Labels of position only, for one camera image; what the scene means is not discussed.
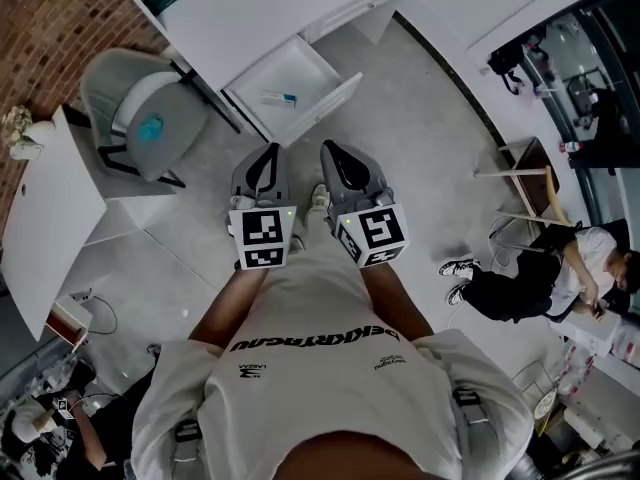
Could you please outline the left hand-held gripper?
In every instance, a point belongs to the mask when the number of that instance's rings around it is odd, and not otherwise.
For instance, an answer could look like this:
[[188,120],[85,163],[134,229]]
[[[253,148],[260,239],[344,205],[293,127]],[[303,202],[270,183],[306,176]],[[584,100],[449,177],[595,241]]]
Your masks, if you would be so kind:
[[278,143],[251,152],[235,168],[227,227],[242,270],[279,268],[290,251],[291,203],[286,150]]

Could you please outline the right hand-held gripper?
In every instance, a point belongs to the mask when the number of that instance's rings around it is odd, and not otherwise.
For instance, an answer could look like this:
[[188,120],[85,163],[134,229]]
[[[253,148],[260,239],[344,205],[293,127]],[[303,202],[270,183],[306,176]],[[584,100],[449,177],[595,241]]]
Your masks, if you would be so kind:
[[360,149],[325,140],[320,150],[330,195],[332,236],[358,268],[388,263],[410,244],[403,206],[379,163]]

